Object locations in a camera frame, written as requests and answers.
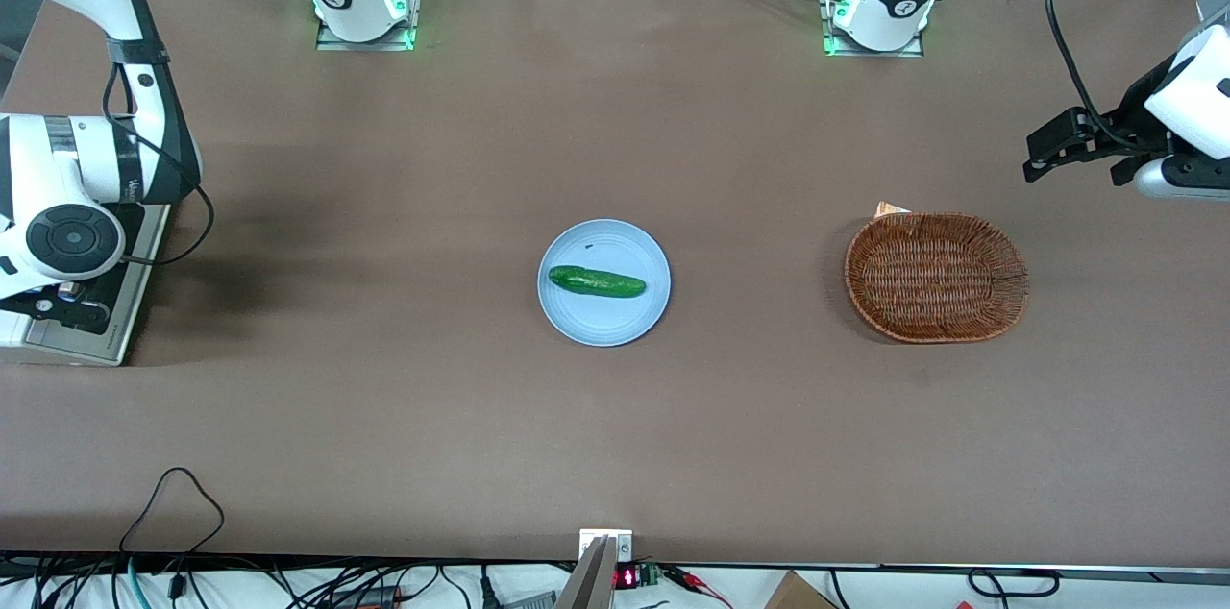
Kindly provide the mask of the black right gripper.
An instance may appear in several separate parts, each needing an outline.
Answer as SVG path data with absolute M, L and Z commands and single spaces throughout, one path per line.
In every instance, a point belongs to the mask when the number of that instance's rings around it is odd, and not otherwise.
M 63 328 L 105 333 L 111 319 L 111 284 L 82 281 L 43 285 L 1 300 L 4 311 L 39 321 L 54 321 Z

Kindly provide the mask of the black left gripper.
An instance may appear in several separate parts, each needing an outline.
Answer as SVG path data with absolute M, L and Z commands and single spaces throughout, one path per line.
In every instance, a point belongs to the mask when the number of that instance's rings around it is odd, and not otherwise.
M 1109 170 L 1112 185 L 1154 188 L 1151 162 L 1156 157 L 1193 157 L 1188 141 L 1168 130 L 1145 108 L 1145 101 L 1164 86 L 1176 54 L 1156 63 L 1125 89 L 1116 109 L 1064 109 L 1027 137 L 1028 159 L 1022 166 L 1027 183 L 1039 181 L 1057 167 L 1095 159 L 1124 157 Z

